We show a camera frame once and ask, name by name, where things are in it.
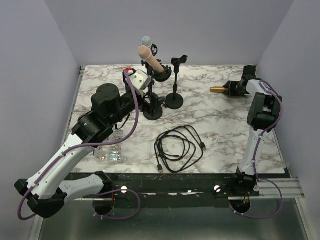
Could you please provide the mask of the gold microphone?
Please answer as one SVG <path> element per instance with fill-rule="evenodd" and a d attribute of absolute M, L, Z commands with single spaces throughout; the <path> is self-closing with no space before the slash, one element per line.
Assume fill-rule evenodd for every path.
<path fill-rule="evenodd" d="M 229 89 L 223 86 L 214 86 L 214 87 L 210 87 L 210 91 L 212 93 L 225 93 L 225 92 L 228 92 Z"/>

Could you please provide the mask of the black round-base clip stand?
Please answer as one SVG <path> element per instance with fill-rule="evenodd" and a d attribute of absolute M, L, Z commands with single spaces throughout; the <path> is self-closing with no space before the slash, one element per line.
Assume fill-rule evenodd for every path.
<path fill-rule="evenodd" d="M 183 97 L 177 93 L 178 91 L 178 75 L 180 72 L 180 65 L 185 64 L 188 60 L 187 55 L 183 55 L 182 57 L 173 57 L 171 59 L 171 64 L 174 66 L 174 84 L 173 84 L 173 93 L 170 93 L 166 96 L 165 105 L 167 108 L 172 110 L 180 109 L 184 104 Z"/>

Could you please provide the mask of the black round-base shockmount stand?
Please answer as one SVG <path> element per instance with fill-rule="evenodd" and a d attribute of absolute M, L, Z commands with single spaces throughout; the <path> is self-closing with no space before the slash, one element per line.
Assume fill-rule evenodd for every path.
<path fill-rule="evenodd" d="M 169 66 L 163 66 L 164 72 L 158 73 L 151 65 L 145 63 L 147 74 L 151 77 L 151 82 L 148 85 L 148 92 L 144 99 L 148 99 L 149 102 L 143 104 L 143 116 L 150 121 L 156 121 L 163 115 L 162 105 L 165 103 L 165 96 L 158 96 L 153 91 L 153 85 L 155 82 L 163 83 L 167 81 L 172 75 L 172 68 Z"/>

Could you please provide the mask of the pink microphone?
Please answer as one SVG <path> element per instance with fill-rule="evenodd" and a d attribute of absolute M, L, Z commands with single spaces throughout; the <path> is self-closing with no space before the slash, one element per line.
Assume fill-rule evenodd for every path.
<path fill-rule="evenodd" d="M 151 49 L 147 46 L 141 45 L 137 49 L 137 53 L 140 56 L 140 58 L 146 61 L 156 72 L 162 74 L 165 71 L 163 66 L 153 56 Z"/>

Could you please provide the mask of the black tripod shockmount stand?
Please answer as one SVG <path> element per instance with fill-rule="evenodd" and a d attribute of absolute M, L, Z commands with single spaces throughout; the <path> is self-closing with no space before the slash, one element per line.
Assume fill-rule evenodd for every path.
<path fill-rule="evenodd" d="M 147 70 L 147 75 L 151 78 L 151 82 L 148 85 L 148 97 L 150 101 L 150 105 L 153 109 L 157 110 L 161 107 L 164 99 L 159 100 L 157 95 L 154 95 L 153 85 L 155 84 L 155 80 L 158 82 L 165 82 L 168 80 L 172 74 L 172 70 L 168 66 L 161 65 L 158 60 L 153 56 L 152 51 L 149 47 L 145 45 L 141 45 L 138 50 L 138 55 L 144 62 Z"/>

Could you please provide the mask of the white grey microphone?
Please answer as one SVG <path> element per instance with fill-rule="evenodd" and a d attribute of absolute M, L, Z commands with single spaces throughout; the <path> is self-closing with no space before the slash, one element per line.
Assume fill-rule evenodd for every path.
<path fill-rule="evenodd" d="M 149 36 L 144 36 L 142 39 L 141 39 L 141 45 L 142 46 L 145 46 L 145 47 L 148 47 L 149 49 L 152 48 L 152 40 Z"/>

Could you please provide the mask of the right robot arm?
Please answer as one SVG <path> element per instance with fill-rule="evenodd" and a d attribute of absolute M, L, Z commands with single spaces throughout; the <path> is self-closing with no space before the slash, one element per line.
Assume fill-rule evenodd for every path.
<path fill-rule="evenodd" d="M 230 183 L 230 191 L 241 196 L 252 191 L 257 184 L 258 163 L 264 143 L 282 115 L 282 97 L 262 79 L 256 77 L 256 66 L 243 67 L 240 81 L 228 81 L 223 88 L 228 97 L 253 97 L 247 116 L 249 137 L 244 156 L 236 169 L 236 180 Z"/>

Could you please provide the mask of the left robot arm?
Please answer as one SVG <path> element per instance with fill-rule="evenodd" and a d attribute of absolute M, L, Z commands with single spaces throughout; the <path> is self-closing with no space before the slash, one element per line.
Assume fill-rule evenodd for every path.
<path fill-rule="evenodd" d="M 59 212 L 62 207 L 75 199 L 87 196 L 107 197 L 112 181 L 103 173 L 95 172 L 88 177 L 66 181 L 71 170 L 95 148 L 119 144 L 127 140 L 136 130 L 139 113 L 154 115 L 161 107 L 159 103 L 146 102 L 145 89 L 154 83 L 144 71 L 127 68 L 122 73 L 125 94 L 112 83 L 99 86 L 91 97 L 91 110 L 80 116 L 71 134 L 57 153 L 36 174 L 28 179 L 18 179 L 15 189 L 22 196 L 18 207 L 18 218 L 26 221 L 21 210 L 24 203 L 34 216 L 44 219 Z M 106 141 L 114 132 L 116 124 L 135 112 L 131 131 L 117 141 Z"/>

